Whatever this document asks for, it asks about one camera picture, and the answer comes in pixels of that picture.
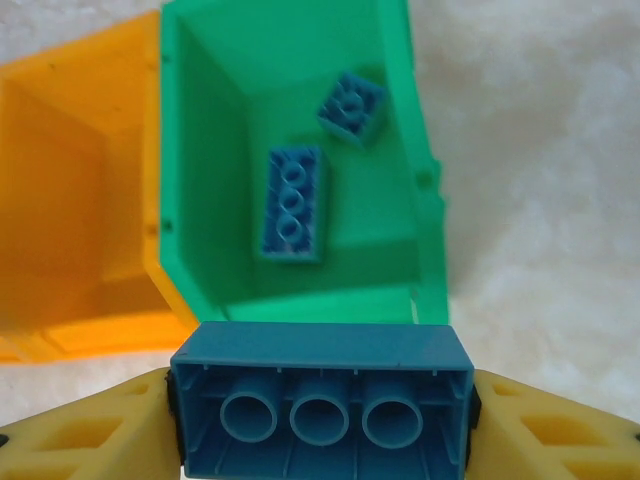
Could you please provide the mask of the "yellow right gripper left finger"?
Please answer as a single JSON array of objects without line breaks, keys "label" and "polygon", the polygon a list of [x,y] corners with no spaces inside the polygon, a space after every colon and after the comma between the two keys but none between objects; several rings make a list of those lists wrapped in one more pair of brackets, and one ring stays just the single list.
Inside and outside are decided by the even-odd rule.
[{"label": "yellow right gripper left finger", "polygon": [[3,479],[178,479],[181,458],[160,368],[1,428]]}]

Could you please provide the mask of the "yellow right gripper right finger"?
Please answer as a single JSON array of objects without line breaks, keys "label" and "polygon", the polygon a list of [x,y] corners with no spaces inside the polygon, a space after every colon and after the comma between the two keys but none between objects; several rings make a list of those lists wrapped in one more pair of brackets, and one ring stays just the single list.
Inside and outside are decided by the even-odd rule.
[{"label": "yellow right gripper right finger", "polygon": [[639,425],[485,370],[468,479],[637,479]]}]

